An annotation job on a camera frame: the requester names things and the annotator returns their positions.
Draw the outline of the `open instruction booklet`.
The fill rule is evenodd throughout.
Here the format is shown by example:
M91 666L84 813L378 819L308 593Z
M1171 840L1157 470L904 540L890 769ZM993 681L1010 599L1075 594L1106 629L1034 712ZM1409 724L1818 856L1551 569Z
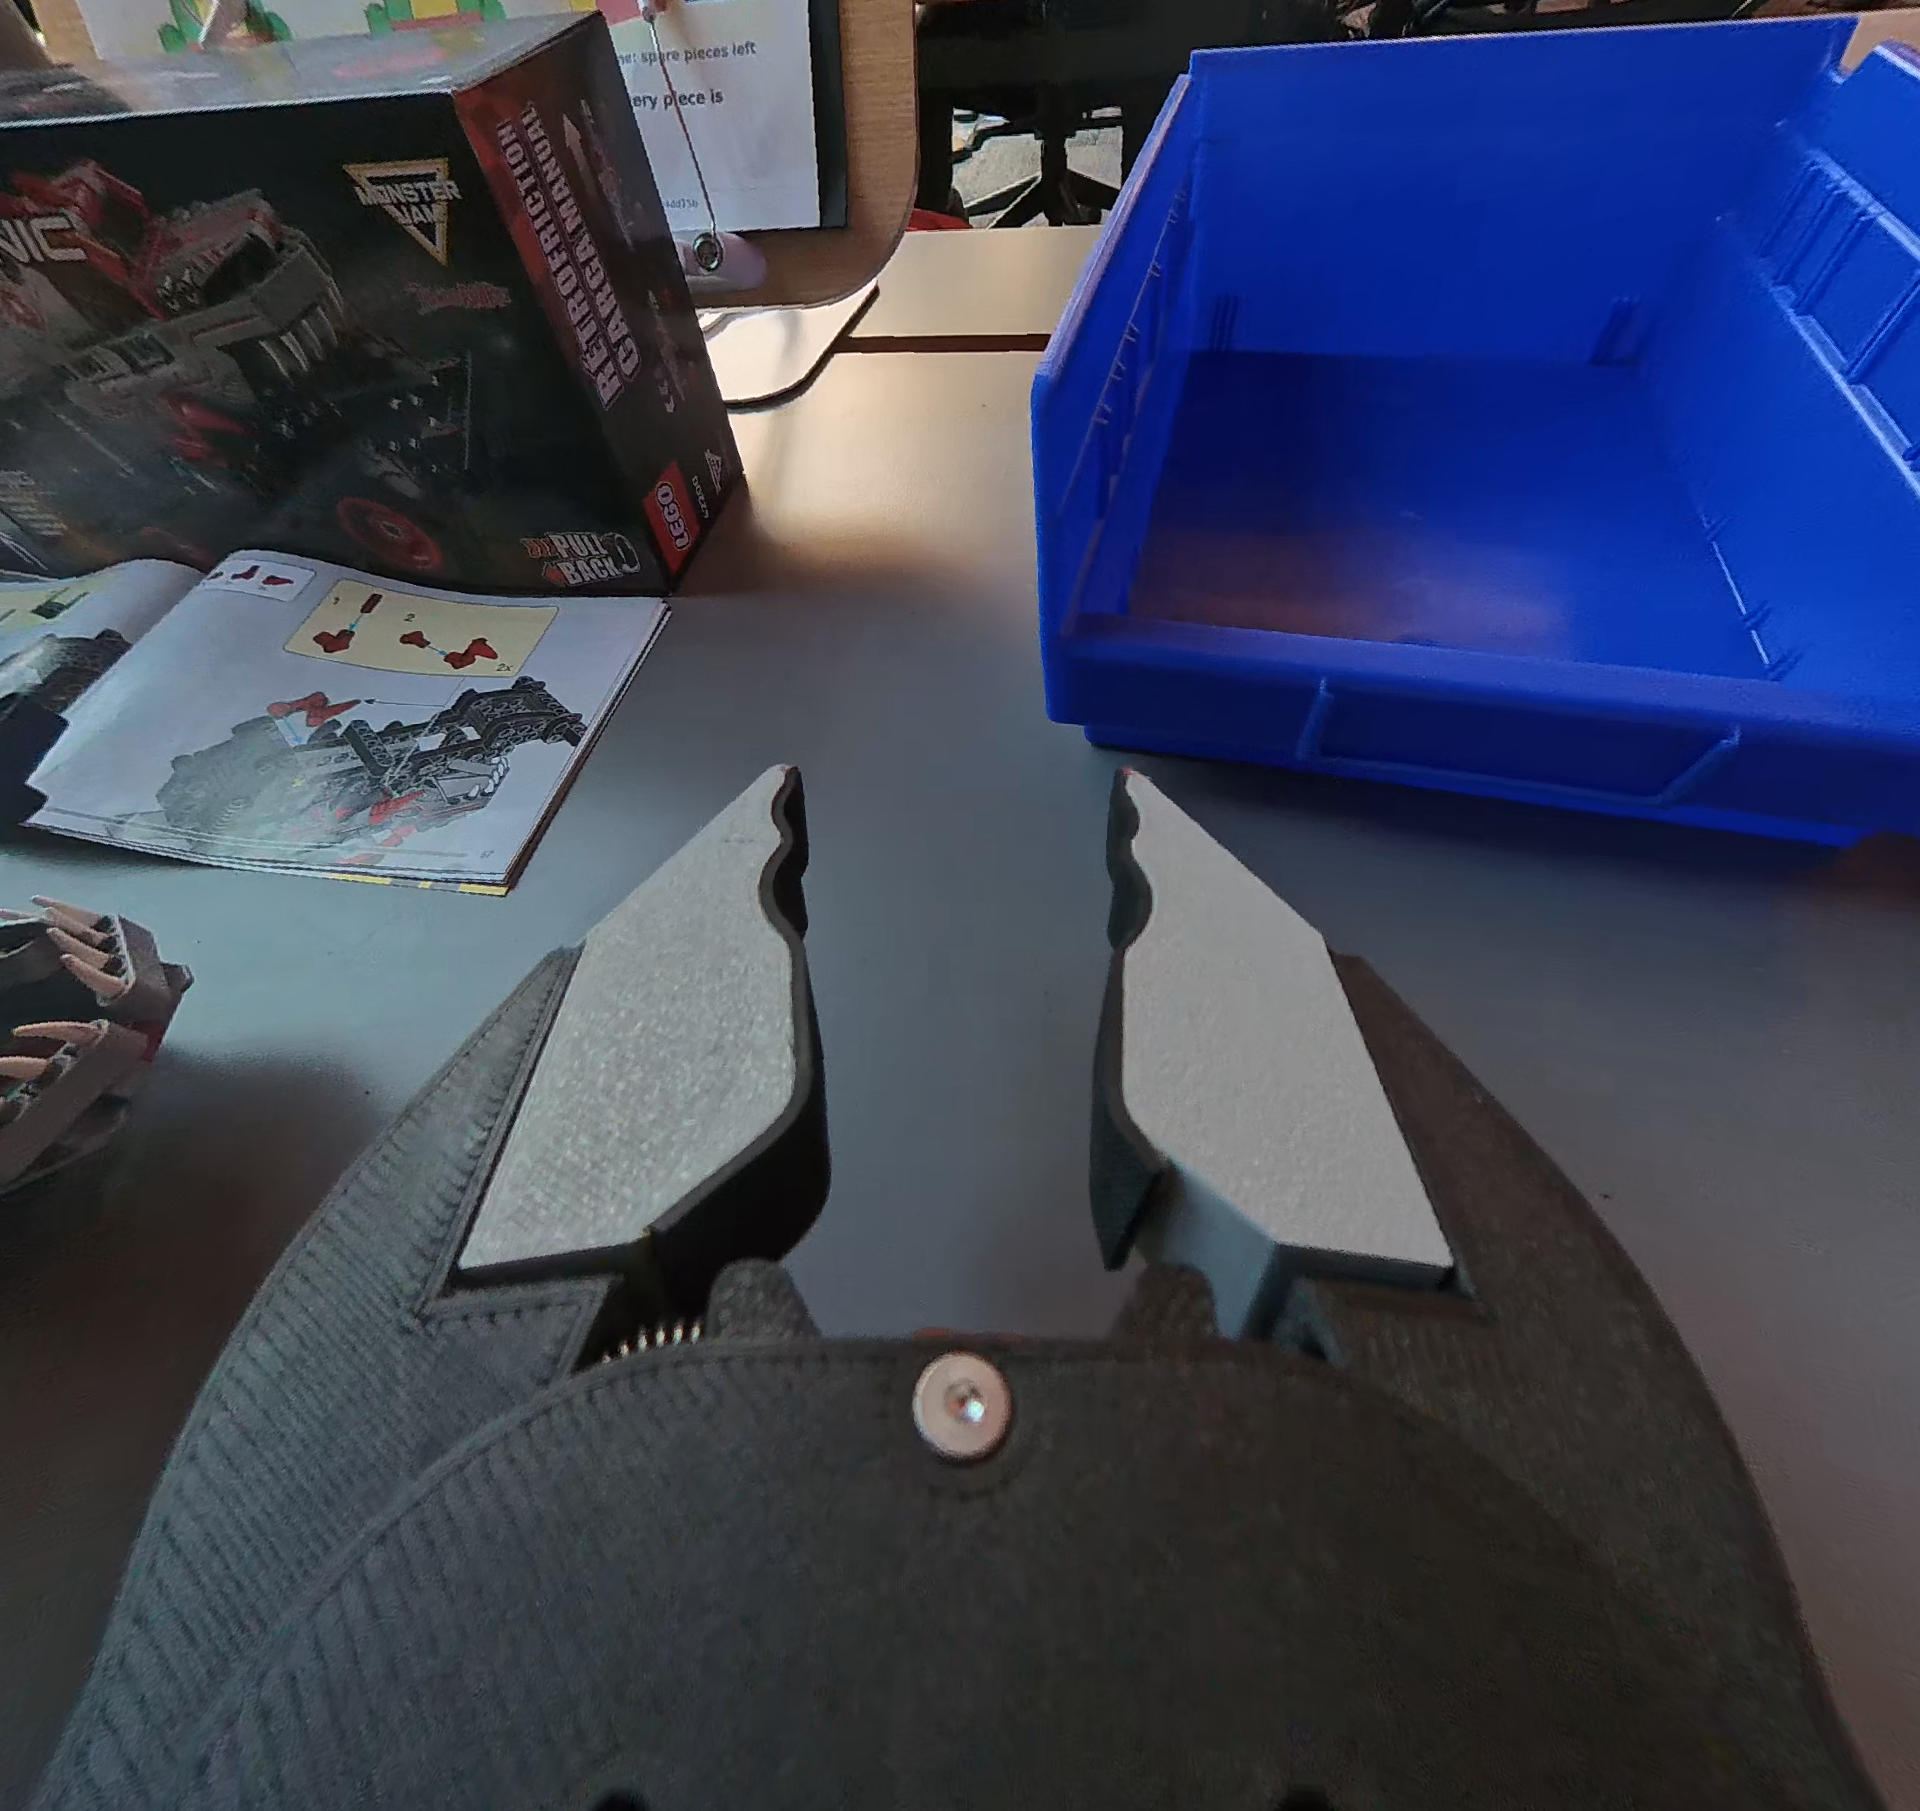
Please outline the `open instruction booklet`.
M4 573L4 822L234 870L506 893L668 620L277 550Z

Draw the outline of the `computer monitor with wooden frame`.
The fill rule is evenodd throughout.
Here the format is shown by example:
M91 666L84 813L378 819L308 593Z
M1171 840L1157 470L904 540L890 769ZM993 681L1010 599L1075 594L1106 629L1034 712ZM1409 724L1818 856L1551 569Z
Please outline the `computer monitor with wooden frame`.
M702 308L867 287L917 162L914 0L24 0L61 62L606 23L668 227Z

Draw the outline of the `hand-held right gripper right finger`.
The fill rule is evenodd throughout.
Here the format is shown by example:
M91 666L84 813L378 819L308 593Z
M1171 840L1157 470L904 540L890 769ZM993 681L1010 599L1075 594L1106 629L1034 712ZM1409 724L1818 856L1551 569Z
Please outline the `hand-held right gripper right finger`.
M1140 769L1106 830L1091 1056L1106 1271L1197 1271L1232 1339L1309 1279L1435 1295L1454 1254L1332 949Z

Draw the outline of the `black toy truck box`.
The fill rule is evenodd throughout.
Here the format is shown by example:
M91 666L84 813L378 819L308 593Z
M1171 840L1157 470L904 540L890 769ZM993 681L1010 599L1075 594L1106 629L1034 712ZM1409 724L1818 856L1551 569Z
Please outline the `black toy truck box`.
M4 72L5 573L665 597L742 482L598 17Z

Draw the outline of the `grey toy truck model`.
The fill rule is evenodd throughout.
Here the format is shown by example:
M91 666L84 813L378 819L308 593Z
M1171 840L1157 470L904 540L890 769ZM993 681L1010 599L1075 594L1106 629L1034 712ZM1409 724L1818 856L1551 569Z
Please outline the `grey toy truck model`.
M191 989L117 912L2 912L2 1196L106 1152Z

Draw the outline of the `blue plastic storage bin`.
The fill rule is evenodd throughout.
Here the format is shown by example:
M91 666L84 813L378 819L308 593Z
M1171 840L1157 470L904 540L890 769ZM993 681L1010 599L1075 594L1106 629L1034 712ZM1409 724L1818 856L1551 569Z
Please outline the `blue plastic storage bin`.
M1918 826L1918 65L1847 20L1192 56L1031 388L1050 719Z

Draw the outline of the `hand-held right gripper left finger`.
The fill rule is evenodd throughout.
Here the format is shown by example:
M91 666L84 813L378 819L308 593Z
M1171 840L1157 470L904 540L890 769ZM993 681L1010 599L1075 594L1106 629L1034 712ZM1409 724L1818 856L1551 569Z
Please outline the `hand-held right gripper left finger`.
M798 767L761 772L584 939L461 1275L713 1275L829 1200Z

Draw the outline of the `white monitor stand base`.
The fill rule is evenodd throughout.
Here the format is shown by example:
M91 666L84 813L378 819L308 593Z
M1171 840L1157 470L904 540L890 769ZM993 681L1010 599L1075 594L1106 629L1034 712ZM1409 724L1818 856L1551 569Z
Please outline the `white monitor stand base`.
M724 406L756 411L798 393L877 301L877 280L817 306L702 311L707 359Z

